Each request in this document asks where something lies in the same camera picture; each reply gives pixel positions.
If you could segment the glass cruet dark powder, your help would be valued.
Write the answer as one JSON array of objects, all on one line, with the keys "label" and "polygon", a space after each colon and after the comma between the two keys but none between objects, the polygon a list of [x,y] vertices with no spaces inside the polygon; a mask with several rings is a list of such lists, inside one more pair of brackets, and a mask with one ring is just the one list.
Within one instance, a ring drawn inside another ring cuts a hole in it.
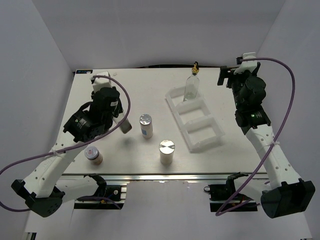
[{"label": "glass cruet dark powder", "polygon": [[117,117],[113,117],[113,121],[117,125],[122,121],[122,123],[119,125],[119,128],[123,134],[127,134],[132,129],[132,125],[127,118],[123,120],[124,117],[125,114],[123,112],[119,113]]}]

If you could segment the clear glass cruet bottle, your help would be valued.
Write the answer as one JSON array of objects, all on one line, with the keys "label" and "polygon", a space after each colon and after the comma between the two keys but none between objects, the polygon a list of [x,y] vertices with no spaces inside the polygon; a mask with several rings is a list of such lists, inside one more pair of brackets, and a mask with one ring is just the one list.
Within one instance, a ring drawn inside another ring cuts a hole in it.
[{"label": "clear glass cruet bottle", "polygon": [[196,98],[200,80],[198,78],[199,73],[199,64],[197,61],[194,62],[193,67],[191,69],[191,75],[186,80],[183,101],[189,101]]}]

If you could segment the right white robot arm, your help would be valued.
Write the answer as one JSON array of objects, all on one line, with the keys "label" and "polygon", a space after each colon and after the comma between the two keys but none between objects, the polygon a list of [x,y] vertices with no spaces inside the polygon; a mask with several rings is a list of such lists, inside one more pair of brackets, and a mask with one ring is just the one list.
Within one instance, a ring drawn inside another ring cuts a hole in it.
[{"label": "right white robot arm", "polygon": [[256,168],[265,168],[269,183],[253,180],[257,170],[251,175],[240,172],[230,175],[225,187],[228,199],[216,211],[216,215],[243,206],[243,203],[239,203],[227,207],[230,201],[242,195],[261,205],[271,219],[304,212],[316,188],[312,181],[304,181],[293,169],[277,142],[271,121],[262,107],[266,97],[266,83],[257,76],[259,68],[241,73],[237,70],[237,67],[220,67],[217,84],[221,86],[227,80],[226,86],[232,90],[236,107],[236,123],[260,157]]}]

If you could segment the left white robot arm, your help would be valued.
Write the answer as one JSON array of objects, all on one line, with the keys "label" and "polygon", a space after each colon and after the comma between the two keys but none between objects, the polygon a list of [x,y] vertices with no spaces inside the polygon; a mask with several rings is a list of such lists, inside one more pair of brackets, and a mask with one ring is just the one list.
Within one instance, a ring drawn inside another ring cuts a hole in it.
[{"label": "left white robot arm", "polygon": [[28,210],[46,218],[72,200],[105,200],[106,181],[96,173],[67,185],[58,180],[87,145],[109,135],[126,119],[116,87],[101,87],[93,91],[91,101],[84,103],[63,126],[56,146],[44,155],[44,160],[24,179],[16,179],[11,188],[25,200]]}]

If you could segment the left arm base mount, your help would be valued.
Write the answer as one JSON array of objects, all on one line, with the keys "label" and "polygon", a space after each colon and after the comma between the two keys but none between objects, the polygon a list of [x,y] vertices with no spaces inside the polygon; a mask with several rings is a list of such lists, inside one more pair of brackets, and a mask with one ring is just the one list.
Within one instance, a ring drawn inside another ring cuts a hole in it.
[{"label": "left arm base mount", "polygon": [[110,185],[105,179],[95,173],[85,175],[91,177],[98,185],[93,195],[78,198],[74,203],[76,210],[121,210],[124,203],[121,197],[122,186]]}]

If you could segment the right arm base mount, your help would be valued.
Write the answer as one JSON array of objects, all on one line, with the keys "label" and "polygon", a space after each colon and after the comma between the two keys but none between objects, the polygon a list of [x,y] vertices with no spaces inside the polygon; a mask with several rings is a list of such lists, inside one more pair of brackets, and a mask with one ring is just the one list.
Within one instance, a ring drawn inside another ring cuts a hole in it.
[{"label": "right arm base mount", "polygon": [[[235,179],[248,176],[248,174],[238,172],[236,174],[228,176],[225,183],[210,184],[205,186],[203,188],[203,191],[209,194],[210,211],[212,213],[215,213],[223,205],[223,203],[236,191],[234,184]],[[249,200],[249,198],[246,195],[238,193],[235,196],[235,198],[230,203],[228,203],[223,210],[235,207],[239,204],[244,203],[247,200]]]}]

